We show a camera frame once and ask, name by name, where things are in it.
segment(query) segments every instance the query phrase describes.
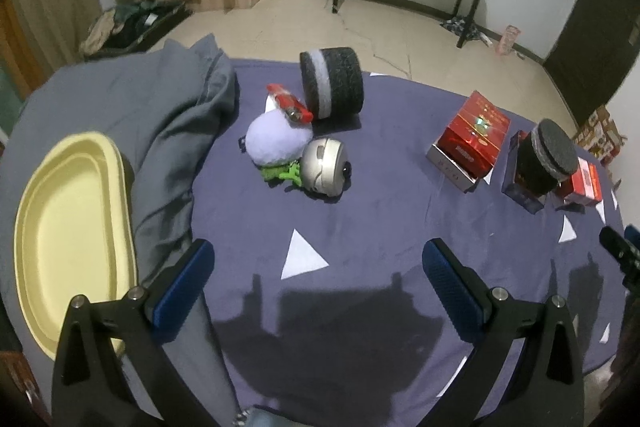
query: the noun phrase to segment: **white triangle pattern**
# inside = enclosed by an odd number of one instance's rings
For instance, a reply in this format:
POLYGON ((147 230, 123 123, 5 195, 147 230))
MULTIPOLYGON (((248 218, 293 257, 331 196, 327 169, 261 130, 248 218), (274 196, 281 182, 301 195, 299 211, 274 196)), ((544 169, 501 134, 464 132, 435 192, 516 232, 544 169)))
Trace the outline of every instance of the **white triangle pattern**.
POLYGON ((269 112, 277 108, 278 108, 278 105, 276 104, 275 99, 271 95, 269 95, 267 97, 267 102, 264 104, 264 111, 269 112))
POLYGON ((308 244, 298 230, 294 229, 293 234, 291 234, 289 251, 287 251, 287 260, 284 262, 284 267, 282 267, 280 279, 285 280, 289 277, 313 272, 327 266, 329 266, 329 263, 308 244))
POLYGON ((609 335, 611 334, 611 323, 607 324, 607 327, 602 334, 602 338, 600 339, 601 344, 606 344, 609 342, 609 335))
POLYGON ((560 239, 558 239, 558 243, 566 243, 567 241, 573 241, 577 236, 575 233, 574 227, 571 226, 571 222, 564 216, 564 223, 562 224, 562 233, 560 234, 560 239))
POLYGON ((453 381, 456 379, 456 377, 458 376, 458 373, 460 371, 462 371, 462 366, 465 365, 466 362, 466 356, 464 356, 462 358, 462 361, 460 362, 460 365, 458 366, 458 368, 456 369, 456 372, 453 374, 453 377, 451 377, 451 380, 449 380, 446 384, 446 386, 444 386, 442 388, 442 391, 440 391, 437 395, 436 398, 440 398, 443 394, 445 394, 447 392, 447 389, 449 388, 449 386, 453 383, 453 381))
POLYGON ((603 225, 606 225, 607 219, 604 217, 604 200, 596 205, 596 210, 600 214, 600 219, 602 220, 603 225))

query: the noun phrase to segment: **gray blanket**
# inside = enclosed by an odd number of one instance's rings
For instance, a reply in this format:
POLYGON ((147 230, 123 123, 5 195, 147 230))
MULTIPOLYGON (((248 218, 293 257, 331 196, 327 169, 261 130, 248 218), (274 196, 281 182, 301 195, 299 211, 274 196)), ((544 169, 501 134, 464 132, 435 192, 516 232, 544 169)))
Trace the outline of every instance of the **gray blanket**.
MULTIPOLYGON (((15 214, 31 175, 69 134, 114 140, 134 174, 131 225, 146 284, 190 243, 191 183, 235 97, 231 62, 208 36, 191 49, 168 41, 156 53, 63 68, 29 99, 0 162, 0 291, 49 407, 53 362, 22 317, 14 277, 15 214)), ((203 297, 164 349, 215 419, 231 425, 238 406, 203 297)), ((124 369, 139 404, 157 414, 126 357, 124 369)))

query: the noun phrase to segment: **metal screw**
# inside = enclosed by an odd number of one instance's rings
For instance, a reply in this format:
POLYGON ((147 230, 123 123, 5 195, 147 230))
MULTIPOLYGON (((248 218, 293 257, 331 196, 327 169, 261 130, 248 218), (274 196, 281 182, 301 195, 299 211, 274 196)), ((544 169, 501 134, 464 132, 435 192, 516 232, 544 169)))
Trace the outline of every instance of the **metal screw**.
POLYGON ((132 301, 137 301, 138 299, 142 299, 145 295, 145 289, 142 286, 134 286, 127 292, 127 297, 132 301))
POLYGON ((493 295, 498 301, 506 301, 509 298, 509 292, 500 286, 491 290, 491 295, 493 295))
POLYGON ((86 297, 84 295, 76 295, 71 299, 71 307, 76 310, 84 305, 86 302, 86 297))
POLYGON ((559 295, 554 295, 553 297, 551 297, 551 302, 553 302, 553 305, 556 308, 563 308, 564 305, 566 304, 566 301, 564 300, 564 298, 562 298, 559 295))

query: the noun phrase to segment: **gray tape roll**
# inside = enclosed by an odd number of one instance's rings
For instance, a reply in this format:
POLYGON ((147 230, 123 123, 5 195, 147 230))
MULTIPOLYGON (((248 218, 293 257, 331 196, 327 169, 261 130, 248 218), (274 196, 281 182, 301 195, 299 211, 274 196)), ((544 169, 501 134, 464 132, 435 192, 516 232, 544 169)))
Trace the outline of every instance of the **gray tape roll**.
POLYGON ((358 114, 364 103, 362 70, 351 48, 300 54, 305 103, 316 120, 358 114))

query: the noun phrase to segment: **blue bedsheet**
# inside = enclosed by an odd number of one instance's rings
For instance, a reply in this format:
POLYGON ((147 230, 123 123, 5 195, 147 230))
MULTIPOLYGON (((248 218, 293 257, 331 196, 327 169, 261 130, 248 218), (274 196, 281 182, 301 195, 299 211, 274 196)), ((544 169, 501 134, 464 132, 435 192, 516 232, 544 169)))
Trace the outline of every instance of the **blue bedsheet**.
MULTIPOLYGON (((471 194, 426 160, 462 96, 365 73, 360 128, 332 133, 347 146, 352 185, 328 203, 286 184, 270 188, 238 147, 264 111, 266 84, 283 83, 302 98, 299 66, 234 65, 239 116, 194 182, 192 226, 216 250, 206 298, 242 407, 273 407, 309 425, 414 427, 472 349, 422 271, 422 247, 433 237, 489 287, 531 301, 566 296, 578 315, 585 372, 615 354, 625 290, 598 243, 598 211, 569 214, 548 204, 530 215, 500 191, 505 150, 490 183, 471 194), (558 243, 565 217, 577 237, 558 243), (281 280, 292 240, 291 255, 315 269, 281 280)), ((510 134, 533 126, 510 117, 510 134)), ((603 169, 600 178, 606 222, 621 232, 603 169)), ((509 377, 503 371, 484 413, 509 377)))

